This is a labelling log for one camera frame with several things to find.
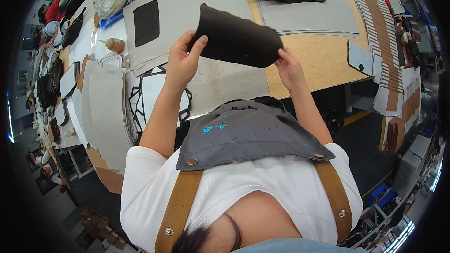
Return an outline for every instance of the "apron strap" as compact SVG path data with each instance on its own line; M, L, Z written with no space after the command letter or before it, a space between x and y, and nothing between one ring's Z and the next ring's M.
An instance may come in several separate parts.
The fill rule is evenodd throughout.
M156 253L172 252L172 246L183 232L188 220L202 174L203 170L180 171L178 174L156 236Z
M329 162L312 160L333 210L339 245L352 230L352 211L338 173ZM180 171L156 237L155 252L171 253L184 230L203 170Z

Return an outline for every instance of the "gray cardboard sheet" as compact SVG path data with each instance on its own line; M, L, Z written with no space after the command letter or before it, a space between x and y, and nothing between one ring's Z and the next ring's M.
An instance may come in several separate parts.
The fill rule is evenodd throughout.
M294 31L316 33L358 34L359 27L348 0L327 0L324 3L277 3L258 1L263 25L280 34Z
M137 0L123 9L128 47L134 64L161 57L187 30L196 30L200 19L200 5L227 11L235 16L252 20L247 0L157 0L159 8L160 36L142 46L134 47L133 10L153 0Z

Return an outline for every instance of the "white t-shirt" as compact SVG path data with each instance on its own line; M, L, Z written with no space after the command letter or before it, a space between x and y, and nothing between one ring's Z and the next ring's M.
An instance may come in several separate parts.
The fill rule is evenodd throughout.
M344 186L352 211L352 229L363 202L349 167L346 152L337 144L325 145ZM168 160L152 149L132 147L122 186L121 225L130 241L155 252L156 236L178 176L177 150ZM266 157L206 169L197 189L186 226L211 225L235 202L260 190L271 194L290 215L305 239L336 244L338 232L322 182L310 160L290 155Z

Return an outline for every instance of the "gray apron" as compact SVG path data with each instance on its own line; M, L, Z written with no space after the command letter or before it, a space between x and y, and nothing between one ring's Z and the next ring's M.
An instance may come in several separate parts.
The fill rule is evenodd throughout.
M341 180L325 148L272 97L234 100L194 121L180 148L178 178L155 243L156 253L170 253L182 233L203 170L268 156L297 155L312 163L327 193L338 242L352 229L352 213Z
M189 128L177 170L204 170L235 161L297 155L329 161L334 154L272 97L222 104Z

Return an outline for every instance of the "finger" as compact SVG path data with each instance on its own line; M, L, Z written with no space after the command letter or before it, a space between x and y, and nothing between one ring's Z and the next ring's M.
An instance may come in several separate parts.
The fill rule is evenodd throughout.
M183 50L184 52L188 52L188 44L191 42L192 38L195 35L194 30L189 30L185 32L180 38L178 38L177 42L175 42L175 45L177 49Z
M296 62L296 57L291 49L286 48L286 51L284 51L283 49L280 48L278 49L278 55L282 59L288 61L289 64L293 64Z
M194 46L191 49L191 52L189 52L188 59L199 60L200 54L205 48L206 43L208 43L208 36L206 35L202 35L199 39L197 39L197 41L194 43Z

